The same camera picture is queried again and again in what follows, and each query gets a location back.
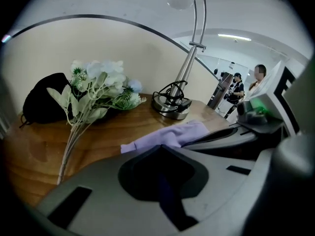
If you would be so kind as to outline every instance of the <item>black rectangular slot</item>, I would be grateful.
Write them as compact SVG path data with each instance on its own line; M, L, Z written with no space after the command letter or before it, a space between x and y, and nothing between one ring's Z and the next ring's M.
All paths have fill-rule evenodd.
M226 169L228 171L234 171L234 172L244 174L244 175L249 175L251 172L251 170L249 170L249 169L245 169L245 168L241 168L241 167L237 167L237 166L233 166L233 165L230 165Z
M68 225L77 214L81 206L91 194L92 190L77 187L49 216L48 219L61 228Z

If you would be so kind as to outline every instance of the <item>person's arm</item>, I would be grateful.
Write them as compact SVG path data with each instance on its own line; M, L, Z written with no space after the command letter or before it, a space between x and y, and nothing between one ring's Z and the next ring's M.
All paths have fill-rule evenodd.
M244 84L243 83L240 84L240 92L234 92L233 95L241 96L241 97L244 96Z

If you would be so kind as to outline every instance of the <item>desk lamp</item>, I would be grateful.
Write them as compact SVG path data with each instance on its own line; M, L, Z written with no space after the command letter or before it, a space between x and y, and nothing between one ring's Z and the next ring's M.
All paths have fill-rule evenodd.
M161 115L182 120L189 113L189 106L191 100L184 97L184 87L187 85L187 79L193 64L193 61L197 54L197 48L201 48L202 52L206 49L206 46L202 45L203 35L205 33L207 24L207 2L203 0L203 25L201 30L201 36L199 42L195 41L195 35L197 30L197 5L196 0L167 0L167 3L175 9L183 10L194 6L194 27L192 33L190 49L181 70L179 71L177 78L174 82L165 86L159 92L154 92L152 95L152 107Z

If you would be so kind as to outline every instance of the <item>person wearing black cap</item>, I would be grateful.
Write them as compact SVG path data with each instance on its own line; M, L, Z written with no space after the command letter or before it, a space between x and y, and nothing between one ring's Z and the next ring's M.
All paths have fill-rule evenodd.
M234 106L244 97L244 84L242 83L242 75L234 74L233 82L235 85L229 89L229 94L224 96L224 101L218 106L218 113L227 118L233 111Z

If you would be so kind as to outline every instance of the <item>black bag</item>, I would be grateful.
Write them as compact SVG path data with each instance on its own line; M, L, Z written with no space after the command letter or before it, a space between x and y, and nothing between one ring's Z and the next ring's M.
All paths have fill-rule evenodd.
M25 124L51 123L66 119L66 114L61 106L50 96L47 88L57 90L60 94L69 81L63 73L55 73L41 79L28 94L23 105Z

